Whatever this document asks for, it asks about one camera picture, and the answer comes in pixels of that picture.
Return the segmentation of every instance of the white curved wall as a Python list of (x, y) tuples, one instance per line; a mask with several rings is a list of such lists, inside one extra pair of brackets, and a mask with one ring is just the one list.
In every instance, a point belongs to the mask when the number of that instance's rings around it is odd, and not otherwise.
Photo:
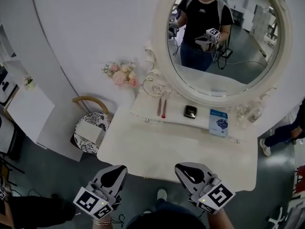
[[(280, 121), (305, 96), (303, 8), (305, 0), (286, 0), (294, 44), (289, 64), (256, 123), (261, 135)], [(130, 60), (146, 72), (143, 46), (150, 37), (158, 0), (35, 0), (49, 43), (78, 94), (102, 97), (110, 111), (122, 93), (102, 74), (102, 62)]]

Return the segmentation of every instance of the white box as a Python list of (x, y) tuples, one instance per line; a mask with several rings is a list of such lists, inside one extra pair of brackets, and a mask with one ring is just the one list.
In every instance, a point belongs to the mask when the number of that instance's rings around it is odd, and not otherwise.
[(75, 133), (94, 143), (95, 145), (101, 144), (102, 138), (105, 135), (103, 129), (86, 122), (84, 119), (82, 119), (77, 126)]

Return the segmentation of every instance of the vanity tabletop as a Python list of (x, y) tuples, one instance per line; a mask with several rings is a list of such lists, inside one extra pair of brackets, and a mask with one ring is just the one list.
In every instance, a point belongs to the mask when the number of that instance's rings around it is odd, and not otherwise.
[(235, 140), (187, 125), (145, 122), (120, 107), (100, 146), (97, 157), (112, 165), (125, 165), (132, 175), (179, 182), (176, 164), (207, 165), (234, 191), (251, 191), (256, 184), (257, 137), (254, 127)]

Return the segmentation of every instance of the black compact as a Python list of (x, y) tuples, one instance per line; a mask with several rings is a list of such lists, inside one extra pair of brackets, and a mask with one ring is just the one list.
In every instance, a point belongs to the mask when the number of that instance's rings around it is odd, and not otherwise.
[(197, 116), (197, 108), (190, 105), (185, 106), (184, 116), (186, 118), (195, 119)]

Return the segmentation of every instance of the mirror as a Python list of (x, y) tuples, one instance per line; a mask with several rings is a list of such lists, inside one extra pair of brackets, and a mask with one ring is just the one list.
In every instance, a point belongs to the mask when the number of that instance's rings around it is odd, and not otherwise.
[(270, 0), (176, 0), (167, 35), (173, 67), (202, 94), (244, 92), (277, 56), (276, 17)]

